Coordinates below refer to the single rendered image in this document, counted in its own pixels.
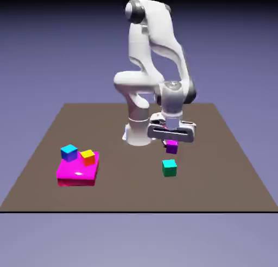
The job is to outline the small green cube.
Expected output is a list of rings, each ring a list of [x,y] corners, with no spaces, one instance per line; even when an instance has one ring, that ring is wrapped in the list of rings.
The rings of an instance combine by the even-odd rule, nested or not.
[[[174,159],[162,161],[162,173],[165,177],[175,177],[177,173],[177,164]]]

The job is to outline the small purple cube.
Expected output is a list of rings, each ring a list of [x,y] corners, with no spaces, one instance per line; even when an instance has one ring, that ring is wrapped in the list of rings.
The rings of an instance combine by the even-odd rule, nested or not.
[[[167,140],[166,141],[166,152],[170,154],[177,154],[178,152],[178,141]]]

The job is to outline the small blue cube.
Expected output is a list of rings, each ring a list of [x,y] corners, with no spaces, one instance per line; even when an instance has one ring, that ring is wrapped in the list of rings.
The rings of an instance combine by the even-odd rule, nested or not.
[[[71,162],[78,157],[78,148],[72,144],[68,144],[61,148],[61,158],[67,162]]]

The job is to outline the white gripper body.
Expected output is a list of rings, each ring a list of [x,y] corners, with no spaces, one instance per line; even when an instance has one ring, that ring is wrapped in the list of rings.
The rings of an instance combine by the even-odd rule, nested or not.
[[[168,129],[166,125],[150,123],[147,136],[160,140],[174,140],[181,142],[193,142],[197,125],[193,122],[179,121],[179,126]]]

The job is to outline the large magenta box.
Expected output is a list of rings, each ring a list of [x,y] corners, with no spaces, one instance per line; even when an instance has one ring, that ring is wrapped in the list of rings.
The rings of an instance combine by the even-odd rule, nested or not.
[[[95,163],[89,166],[83,164],[81,154],[77,159],[67,162],[62,159],[56,171],[56,178],[60,187],[94,186],[99,166],[99,152],[95,152]]]

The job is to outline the small orange cube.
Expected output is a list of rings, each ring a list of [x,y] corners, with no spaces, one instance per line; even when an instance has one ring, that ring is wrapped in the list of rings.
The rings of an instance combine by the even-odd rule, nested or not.
[[[82,151],[80,156],[84,166],[90,166],[95,163],[95,153],[92,150]]]

